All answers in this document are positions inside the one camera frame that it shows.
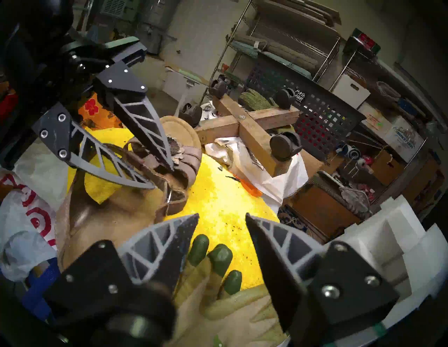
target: black mesh basket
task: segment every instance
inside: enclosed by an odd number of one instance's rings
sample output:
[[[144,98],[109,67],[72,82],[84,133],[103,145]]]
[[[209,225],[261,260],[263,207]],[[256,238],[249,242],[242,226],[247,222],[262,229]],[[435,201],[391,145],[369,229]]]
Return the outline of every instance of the black mesh basket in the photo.
[[[262,54],[250,72],[246,87],[265,98],[275,92],[292,88],[296,93],[293,103],[302,114],[294,129],[300,136],[303,148],[320,161],[327,158],[339,141],[345,139],[365,117],[333,93],[305,76]]]

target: hand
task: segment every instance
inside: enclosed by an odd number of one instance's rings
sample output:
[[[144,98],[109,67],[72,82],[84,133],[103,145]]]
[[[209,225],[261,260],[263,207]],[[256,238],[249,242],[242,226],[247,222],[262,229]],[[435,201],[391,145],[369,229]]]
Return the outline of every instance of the hand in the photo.
[[[178,318],[170,347],[277,346],[286,339],[266,286],[240,291],[242,274],[231,271],[232,251],[219,244],[207,254],[209,240],[192,244],[173,302]]]

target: white plastic bag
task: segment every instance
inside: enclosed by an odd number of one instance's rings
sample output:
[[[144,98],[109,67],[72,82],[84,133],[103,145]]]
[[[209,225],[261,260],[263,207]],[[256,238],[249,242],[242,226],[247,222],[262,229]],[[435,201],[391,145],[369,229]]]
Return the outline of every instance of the white plastic bag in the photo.
[[[281,206],[284,198],[293,195],[308,181],[300,153],[292,157],[287,173],[271,177],[239,137],[217,138],[215,143],[205,145],[205,151],[209,156],[230,165],[231,173],[248,180],[265,194],[267,197],[263,199],[274,211]]]
[[[20,180],[57,211],[67,195],[68,165],[37,139],[14,166]]]
[[[0,169],[0,182],[15,188],[0,205],[0,270],[20,281],[56,257],[56,212],[12,172]]]

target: orange floral fabric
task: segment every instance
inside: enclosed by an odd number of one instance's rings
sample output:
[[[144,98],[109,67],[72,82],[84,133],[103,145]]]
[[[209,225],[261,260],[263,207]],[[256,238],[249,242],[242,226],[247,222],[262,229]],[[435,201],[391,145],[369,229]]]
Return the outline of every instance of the orange floral fabric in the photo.
[[[94,130],[122,128],[123,124],[113,112],[103,108],[96,93],[78,110],[82,115],[81,126]]]

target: spool of wire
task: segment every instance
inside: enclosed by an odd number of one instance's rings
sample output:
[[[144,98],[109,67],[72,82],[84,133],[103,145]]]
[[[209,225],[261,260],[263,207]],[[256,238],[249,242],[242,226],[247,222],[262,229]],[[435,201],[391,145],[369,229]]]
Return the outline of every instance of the spool of wire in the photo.
[[[358,160],[361,157],[361,152],[358,148],[348,146],[349,150],[347,152],[347,157],[350,158],[350,160]]]
[[[336,146],[336,153],[346,155],[349,151],[349,146],[345,142],[339,142]]]

